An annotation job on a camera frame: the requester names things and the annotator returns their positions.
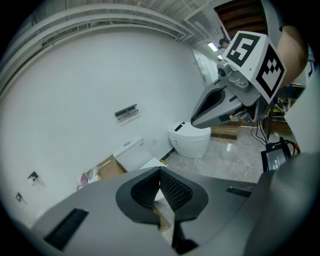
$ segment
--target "floor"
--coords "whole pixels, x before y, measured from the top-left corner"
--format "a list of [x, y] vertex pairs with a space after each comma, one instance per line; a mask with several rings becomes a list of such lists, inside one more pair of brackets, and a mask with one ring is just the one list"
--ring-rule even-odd
[[[251, 129], [251, 127], [240, 127], [237, 140], [212, 137], [209, 150], [202, 158], [190, 159], [173, 152], [166, 159], [165, 164], [169, 168], [177, 168], [184, 172], [257, 183], [263, 173], [261, 151], [265, 150], [265, 146], [251, 136]], [[281, 133], [279, 136], [271, 134], [268, 142], [278, 142], [280, 136], [296, 142], [291, 133]], [[171, 243], [175, 214], [166, 199], [154, 204], [170, 223], [170, 227], [162, 235], [168, 243]]]

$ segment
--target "black slot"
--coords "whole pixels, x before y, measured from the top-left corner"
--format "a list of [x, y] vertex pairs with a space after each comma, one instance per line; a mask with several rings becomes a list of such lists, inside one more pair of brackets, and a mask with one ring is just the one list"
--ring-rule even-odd
[[123, 115], [123, 114], [128, 113], [129, 111], [135, 110], [135, 109], [136, 109], [136, 106], [137, 106], [137, 104], [128, 106], [128, 107], [126, 107], [126, 108], [124, 108], [124, 109], [121, 109], [121, 110], [118, 111], [118, 112], [115, 112], [114, 115], [115, 115], [116, 117], [119, 117], [119, 116], [121, 116], [121, 115]]
[[44, 240], [61, 251], [87, 215], [86, 210], [73, 209]]
[[234, 95], [231, 99], [229, 99], [230, 102], [233, 102], [237, 98], [236, 95]]
[[251, 195], [251, 191], [249, 190], [245, 190], [245, 189], [241, 189], [241, 188], [236, 188], [236, 187], [228, 187], [226, 189], [227, 192], [229, 193], [232, 193], [232, 194], [235, 194], [235, 195], [239, 195], [239, 196], [242, 196], [242, 197], [245, 197], [245, 198], [248, 198], [250, 197]]
[[225, 99], [224, 91], [221, 89], [215, 89], [209, 93], [207, 98], [205, 99], [203, 105], [201, 106], [198, 115], [202, 114], [203, 112], [207, 111], [211, 107], [215, 107], [220, 104]]
[[182, 122], [178, 125], [177, 128], [174, 129], [175, 132], [179, 131], [182, 126], [184, 126], [185, 122]]

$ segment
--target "toilet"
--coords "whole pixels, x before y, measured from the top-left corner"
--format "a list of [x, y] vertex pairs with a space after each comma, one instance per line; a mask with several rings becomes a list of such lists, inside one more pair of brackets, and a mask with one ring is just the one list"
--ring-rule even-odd
[[[162, 162], [150, 154], [145, 141], [141, 136], [136, 136], [119, 147], [113, 152], [113, 157], [127, 172], [150, 167], [165, 167]], [[163, 198], [164, 195], [159, 189], [154, 200], [158, 201]]]
[[174, 149], [186, 158], [204, 157], [209, 149], [211, 128], [198, 129], [190, 122], [176, 122], [168, 131]]

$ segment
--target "screen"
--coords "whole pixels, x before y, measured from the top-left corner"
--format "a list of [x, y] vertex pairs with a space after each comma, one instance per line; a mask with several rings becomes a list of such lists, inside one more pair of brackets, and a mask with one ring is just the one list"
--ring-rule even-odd
[[268, 171], [278, 170], [286, 162], [284, 151], [281, 148], [266, 153], [266, 159]]

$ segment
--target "black cable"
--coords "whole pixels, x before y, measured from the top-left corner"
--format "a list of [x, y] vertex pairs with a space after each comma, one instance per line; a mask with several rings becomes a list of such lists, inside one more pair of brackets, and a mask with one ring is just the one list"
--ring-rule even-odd
[[269, 112], [269, 129], [268, 129], [268, 133], [266, 135], [266, 137], [268, 138], [267, 140], [269, 140], [270, 138], [270, 133], [271, 133], [271, 129], [272, 129], [272, 120], [274, 117], [274, 108], [275, 108], [275, 103], [274, 100], [271, 101], [270, 104], [270, 112]]
[[254, 126], [255, 126], [255, 124], [253, 123], [252, 129], [251, 129], [251, 131], [250, 131], [251, 136], [252, 136], [253, 138], [255, 138], [258, 142], [260, 142], [262, 145], [265, 146], [265, 144], [263, 144], [260, 140], [258, 140], [255, 136], [252, 135], [252, 131], [254, 130]]
[[261, 131], [261, 133], [262, 133], [262, 136], [264, 137], [264, 142], [265, 142], [265, 144], [267, 144], [267, 143], [268, 143], [268, 141], [267, 141], [266, 136], [265, 136], [265, 135], [264, 135], [264, 133], [262, 132], [261, 122], [259, 122], [259, 127], [260, 127], [260, 131]]
[[291, 144], [292, 146], [293, 146], [293, 153], [292, 153], [292, 156], [294, 156], [295, 155], [295, 153], [296, 153], [296, 144], [293, 142], [293, 141], [290, 141], [290, 140], [284, 140], [284, 142], [285, 143], [287, 143], [287, 144]]
[[260, 140], [262, 140], [265, 144], [267, 144], [263, 138], [261, 138], [261, 137], [258, 136], [258, 129], [259, 129], [259, 126], [258, 126], [258, 123], [257, 123], [257, 124], [256, 124], [255, 136], [256, 136], [257, 138], [259, 138]]

